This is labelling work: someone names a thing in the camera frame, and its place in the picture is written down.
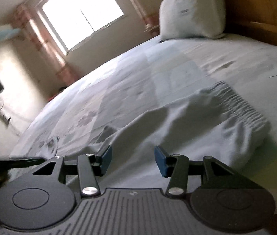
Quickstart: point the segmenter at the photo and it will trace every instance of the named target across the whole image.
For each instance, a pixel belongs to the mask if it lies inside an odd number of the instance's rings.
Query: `window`
[[[65,53],[123,15],[115,0],[48,0],[39,12]]]

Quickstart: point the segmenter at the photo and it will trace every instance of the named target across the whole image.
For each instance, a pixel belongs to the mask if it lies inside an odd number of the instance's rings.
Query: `wall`
[[[47,64],[45,58],[42,58],[36,50],[34,44],[28,39],[23,41],[18,39],[11,40],[19,59],[34,78],[36,84],[40,87],[40,91],[46,98],[53,96],[58,89],[64,86],[55,71]]]
[[[4,91],[0,94],[0,107],[4,103],[2,111],[6,116],[12,117],[12,126],[7,127],[0,120],[0,156],[8,156],[19,139],[18,131],[24,132],[44,107],[50,89],[46,90],[38,83],[25,67],[13,42],[8,41],[0,44],[0,81],[4,86]],[[20,119],[12,111],[24,116],[28,121]]]
[[[35,8],[41,0],[28,0]],[[116,0],[125,17],[94,36],[78,49],[70,52],[65,60],[83,75],[91,72],[110,59],[150,39],[145,26],[130,0]]]

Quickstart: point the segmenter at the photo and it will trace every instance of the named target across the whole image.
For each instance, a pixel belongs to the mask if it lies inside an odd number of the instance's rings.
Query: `wrinkled fabric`
[[[170,155],[181,154],[200,161],[213,156],[241,169],[270,129],[269,122],[225,82],[202,89],[189,97],[147,111],[117,130],[105,127],[98,138],[68,159],[96,153],[110,144],[113,158],[101,188],[163,188],[155,163],[154,148],[161,145]],[[200,186],[198,178],[189,177],[189,191]]]
[[[225,81],[270,121],[269,137],[242,174],[268,189],[277,209],[277,47],[234,34],[213,41],[159,40],[110,60],[56,96],[20,137],[11,157],[39,157],[53,136],[59,140],[53,153],[73,155],[107,137],[105,127],[117,131],[146,111]],[[12,170],[11,179],[28,170]]]

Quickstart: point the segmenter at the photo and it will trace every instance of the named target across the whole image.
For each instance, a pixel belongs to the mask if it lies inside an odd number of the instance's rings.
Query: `black circular base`
[[[274,215],[272,195],[259,189],[197,188],[190,197],[195,217],[207,226],[240,233],[261,229]]]
[[[57,180],[32,177],[0,189],[0,223],[18,230],[37,230],[58,223],[75,206],[73,192]]]

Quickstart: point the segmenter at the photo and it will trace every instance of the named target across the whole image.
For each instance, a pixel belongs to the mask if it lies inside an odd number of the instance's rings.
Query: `ribbed black surface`
[[[0,228],[0,235],[107,235],[107,234],[220,234],[204,228],[182,200],[165,197],[159,189],[107,189],[83,200],[62,223],[37,232]]]

